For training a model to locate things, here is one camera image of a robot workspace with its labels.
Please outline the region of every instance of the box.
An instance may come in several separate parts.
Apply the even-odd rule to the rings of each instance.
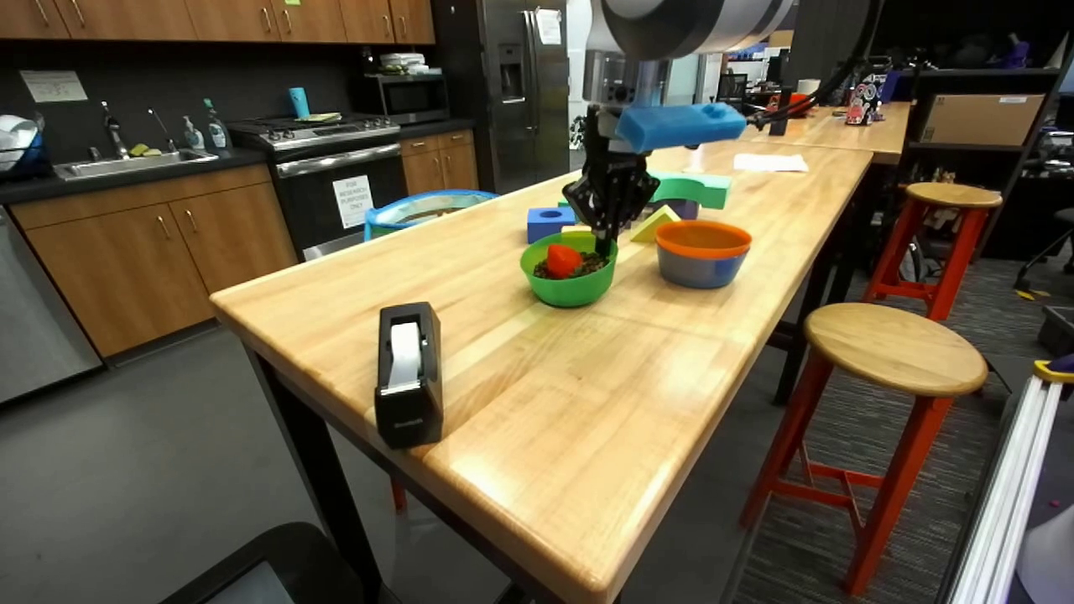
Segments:
[[[1037,333],[1037,343],[1051,356],[1074,351],[1074,304],[1045,304],[1045,324]]]
[[[1025,146],[1045,95],[937,95],[924,143]]]

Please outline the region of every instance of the cardboard box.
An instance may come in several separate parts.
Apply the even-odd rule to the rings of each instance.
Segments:
[[[924,143],[1025,146],[1045,95],[937,95]]]

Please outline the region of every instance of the oven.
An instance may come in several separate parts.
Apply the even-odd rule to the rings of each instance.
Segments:
[[[257,139],[270,146],[274,199],[305,260],[358,244],[367,212],[405,199],[396,124],[274,124]]]

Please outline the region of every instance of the wooden cabinet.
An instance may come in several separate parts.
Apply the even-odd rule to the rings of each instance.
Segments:
[[[476,188],[475,135],[449,130],[404,140],[405,191]]]
[[[102,356],[212,318],[210,293],[295,260],[270,170],[13,205]]]
[[[52,0],[75,41],[195,41],[178,0]]]
[[[197,41],[342,45],[336,0],[184,0]]]
[[[7,0],[0,41],[59,41],[69,36],[65,16],[54,0]]]
[[[347,36],[358,45],[436,45],[429,0],[339,0]]]

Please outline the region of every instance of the wooden stool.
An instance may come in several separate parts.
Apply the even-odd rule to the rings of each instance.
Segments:
[[[971,188],[957,180],[917,180],[905,188],[905,208],[898,217],[893,234],[880,254],[866,300],[905,294],[924,300],[928,314],[942,323],[959,294],[966,266],[982,244],[989,212],[999,205],[999,191]],[[928,221],[931,212],[949,208],[959,212],[959,231],[952,237],[949,257],[942,266],[941,281],[902,281],[900,266],[902,254]]]
[[[988,364],[982,351],[946,324],[870,301],[815,310],[806,318],[806,340],[814,351],[804,383],[769,447],[764,466],[742,509],[742,523],[751,528],[772,494],[848,509],[860,543],[846,573],[846,590],[855,594],[877,573],[888,540],[952,400],[978,392],[988,378]],[[806,456],[804,437],[834,368],[846,368],[860,378],[910,392],[917,400],[888,475],[823,466]],[[806,483],[785,475],[795,453],[804,453]],[[844,490],[823,490],[814,483],[815,475],[834,475]],[[866,518],[854,496],[854,488],[880,490]]]

